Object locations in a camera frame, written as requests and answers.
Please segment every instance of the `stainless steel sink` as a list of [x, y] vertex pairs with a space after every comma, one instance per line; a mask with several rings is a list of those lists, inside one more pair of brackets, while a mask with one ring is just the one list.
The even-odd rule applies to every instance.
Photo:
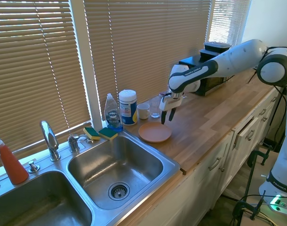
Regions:
[[171, 178], [180, 166], [128, 132], [112, 141], [79, 140], [61, 159], [14, 186], [0, 178], [0, 226], [117, 225]]
[[91, 222], [89, 207], [57, 171], [0, 196], [0, 226], [89, 226]]
[[98, 207], [110, 210], [151, 183], [163, 165], [139, 144], [121, 136], [75, 157], [68, 170]]

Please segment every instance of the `drain strainer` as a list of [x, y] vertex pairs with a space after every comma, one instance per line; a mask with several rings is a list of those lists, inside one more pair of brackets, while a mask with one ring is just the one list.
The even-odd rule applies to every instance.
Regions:
[[128, 196], [130, 192], [129, 186], [124, 182], [118, 182], [113, 184], [108, 191], [108, 195], [113, 200], [119, 201]]

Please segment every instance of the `glass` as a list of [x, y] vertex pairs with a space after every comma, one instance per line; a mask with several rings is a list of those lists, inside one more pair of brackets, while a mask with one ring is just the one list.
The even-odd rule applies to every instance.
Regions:
[[162, 96], [158, 95], [150, 100], [150, 112], [152, 118], [159, 118], [159, 104]]

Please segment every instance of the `faucet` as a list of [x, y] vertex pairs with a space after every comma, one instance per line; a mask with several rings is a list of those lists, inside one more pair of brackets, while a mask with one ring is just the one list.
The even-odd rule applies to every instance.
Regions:
[[87, 138], [87, 143], [89, 144], [89, 142], [93, 142], [92, 140], [89, 140], [89, 138], [85, 135], [70, 135], [68, 137], [68, 145], [69, 145], [69, 149], [71, 152], [78, 152], [80, 150], [79, 145], [78, 145], [78, 139], [80, 139], [81, 137], [85, 137]]
[[57, 161], [61, 158], [61, 156], [58, 153], [58, 141], [56, 139], [56, 136], [53, 132], [53, 130], [51, 129], [51, 127], [49, 126], [47, 121], [41, 121], [40, 122], [40, 127], [41, 130], [43, 132], [43, 136], [45, 139], [45, 142], [48, 146], [49, 149], [49, 153], [50, 153], [50, 160], [51, 161]]

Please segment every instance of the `cabinet handle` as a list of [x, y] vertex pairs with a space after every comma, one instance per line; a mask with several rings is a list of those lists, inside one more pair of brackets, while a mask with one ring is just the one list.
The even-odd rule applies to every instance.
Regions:
[[216, 166], [219, 165], [220, 161], [221, 161], [221, 158], [217, 157], [217, 159], [215, 160], [214, 165], [208, 167], [209, 171], [212, 171], [214, 168], [216, 168]]
[[260, 113], [260, 115], [263, 115], [263, 114], [265, 114], [266, 113], [266, 108], [264, 108], [263, 110], [262, 110], [262, 112]]
[[255, 130], [253, 129], [252, 131], [249, 132], [249, 134], [246, 136], [247, 140], [250, 141], [251, 137], [254, 135]]
[[277, 97], [274, 97], [274, 98], [271, 100], [271, 102], [274, 102], [274, 101], [276, 101], [276, 98], [277, 98]]

